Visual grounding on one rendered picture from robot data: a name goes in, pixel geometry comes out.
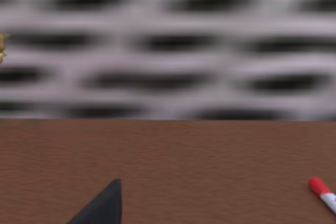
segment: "red marker cap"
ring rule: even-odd
[[[310,178],[310,180],[308,181],[308,186],[318,196],[320,196],[321,194],[331,193],[331,190],[319,177]]]

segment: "dry erase marker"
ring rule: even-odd
[[[318,177],[312,177],[308,181],[310,189],[336,214],[336,195]]]

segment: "table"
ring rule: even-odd
[[[115,178],[123,224],[334,223],[333,122],[1,120],[0,223],[69,221]]]

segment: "wooden table surface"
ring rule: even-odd
[[[1,120],[0,223],[69,221],[115,178],[123,224],[335,223],[336,124]]]

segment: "blurred background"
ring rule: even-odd
[[[0,0],[2,118],[336,119],[336,0]]]

